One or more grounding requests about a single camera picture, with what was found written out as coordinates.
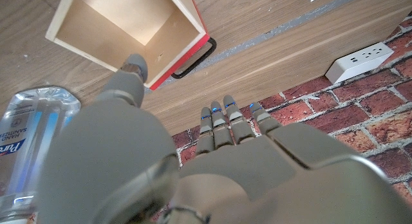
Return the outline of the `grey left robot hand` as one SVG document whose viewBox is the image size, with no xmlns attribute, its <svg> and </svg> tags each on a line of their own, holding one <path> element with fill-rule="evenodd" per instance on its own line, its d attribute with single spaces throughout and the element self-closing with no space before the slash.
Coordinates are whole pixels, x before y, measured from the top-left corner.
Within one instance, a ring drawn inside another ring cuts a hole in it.
<svg viewBox="0 0 412 224">
<path fill-rule="evenodd" d="M 141 109 L 147 64 L 130 55 L 46 155 L 40 223 L 410 223 L 386 175 L 309 125 L 258 103 L 256 136 L 234 99 L 201 111 L 195 157 Z"/>
</svg>

